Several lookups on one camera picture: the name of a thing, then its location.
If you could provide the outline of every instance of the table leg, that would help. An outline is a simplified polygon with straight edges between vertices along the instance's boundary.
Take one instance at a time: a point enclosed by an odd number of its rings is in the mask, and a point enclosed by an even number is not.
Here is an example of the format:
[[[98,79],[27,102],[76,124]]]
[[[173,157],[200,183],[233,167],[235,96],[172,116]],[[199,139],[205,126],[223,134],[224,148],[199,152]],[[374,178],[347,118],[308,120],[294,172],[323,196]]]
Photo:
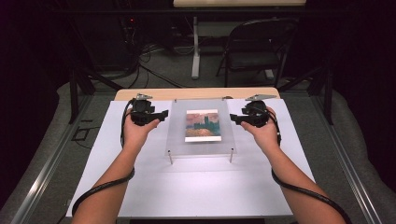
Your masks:
[[[193,30],[194,30],[194,58],[192,61],[191,78],[197,79],[199,78],[200,55],[199,55],[199,46],[198,46],[198,21],[196,17],[194,17]]]

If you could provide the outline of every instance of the skin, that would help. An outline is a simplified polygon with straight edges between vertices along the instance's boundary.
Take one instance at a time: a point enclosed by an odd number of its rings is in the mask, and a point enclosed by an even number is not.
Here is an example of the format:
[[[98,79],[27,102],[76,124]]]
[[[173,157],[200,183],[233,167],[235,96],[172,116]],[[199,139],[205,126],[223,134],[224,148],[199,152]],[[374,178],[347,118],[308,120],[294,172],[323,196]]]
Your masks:
[[[261,128],[242,122],[241,126],[251,133],[262,153],[268,158],[275,174],[280,180],[304,189],[310,189],[321,195],[326,193],[306,176],[277,144],[276,126],[272,120]],[[341,215],[326,203],[302,193],[282,188],[282,192],[298,223],[345,223]]]
[[[115,179],[123,178],[131,173],[134,168],[134,162],[142,146],[145,144],[149,132],[156,128],[159,123],[160,121],[156,119],[145,126],[137,126],[133,124],[128,115],[124,124],[124,147],[118,157],[94,184],[94,187]],[[279,179],[283,182],[310,189],[327,196],[326,193],[307,177],[280,149],[276,141],[276,126],[271,120],[261,128],[251,126],[245,122],[242,122],[241,126],[254,136],[257,145],[268,158]],[[127,186],[128,182],[125,182],[115,187],[102,190],[87,198],[79,206],[73,217],[72,223],[113,224],[120,211]],[[300,224],[345,223],[342,217],[329,205],[289,189],[282,188],[282,191],[291,211]]]
[[[111,163],[105,173],[93,186],[120,179],[131,173],[134,162],[142,146],[145,144],[149,132],[160,123],[155,119],[145,126],[133,124],[130,115],[124,124],[124,147],[118,157]],[[84,200],[73,216],[72,223],[111,223],[117,219],[122,205],[128,182],[102,190]]]

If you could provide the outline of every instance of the black chair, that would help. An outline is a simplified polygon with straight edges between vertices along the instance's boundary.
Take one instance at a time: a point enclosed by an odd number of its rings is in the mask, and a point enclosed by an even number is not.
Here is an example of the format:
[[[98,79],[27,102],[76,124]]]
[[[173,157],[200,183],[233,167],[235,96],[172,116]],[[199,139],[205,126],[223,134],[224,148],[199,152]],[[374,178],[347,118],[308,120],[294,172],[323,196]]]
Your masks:
[[[290,42],[297,30],[297,21],[271,19],[247,21],[235,27],[228,37],[218,72],[225,61],[224,87],[229,72],[276,69],[274,86],[282,76]]]

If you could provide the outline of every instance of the framed picture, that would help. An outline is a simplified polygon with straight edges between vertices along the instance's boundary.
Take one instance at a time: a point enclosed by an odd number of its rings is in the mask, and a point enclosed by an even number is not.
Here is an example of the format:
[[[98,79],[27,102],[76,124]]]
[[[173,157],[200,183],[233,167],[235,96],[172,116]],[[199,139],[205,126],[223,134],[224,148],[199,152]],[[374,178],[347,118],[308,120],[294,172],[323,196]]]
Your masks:
[[[213,141],[221,141],[218,110],[187,110],[185,142]]]

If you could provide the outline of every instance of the black controller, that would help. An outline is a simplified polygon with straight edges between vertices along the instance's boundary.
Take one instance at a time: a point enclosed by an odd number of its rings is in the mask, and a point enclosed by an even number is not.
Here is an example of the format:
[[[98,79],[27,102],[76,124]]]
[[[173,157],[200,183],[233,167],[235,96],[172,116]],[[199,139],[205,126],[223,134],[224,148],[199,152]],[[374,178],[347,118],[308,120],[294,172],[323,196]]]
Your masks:
[[[159,119],[160,121],[164,121],[165,118],[168,117],[168,110],[164,110],[161,113],[153,114],[155,110],[155,106],[151,106],[151,102],[143,99],[136,100],[132,99],[132,112],[131,112],[131,120],[134,124],[139,126],[144,126],[152,122],[155,119]]]
[[[264,101],[252,101],[248,103],[245,105],[245,108],[242,108],[242,113],[246,116],[230,114],[231,120],[235,121],[237,125],[240,125],[244,121],[258,128],[264,126],[270,116]]]

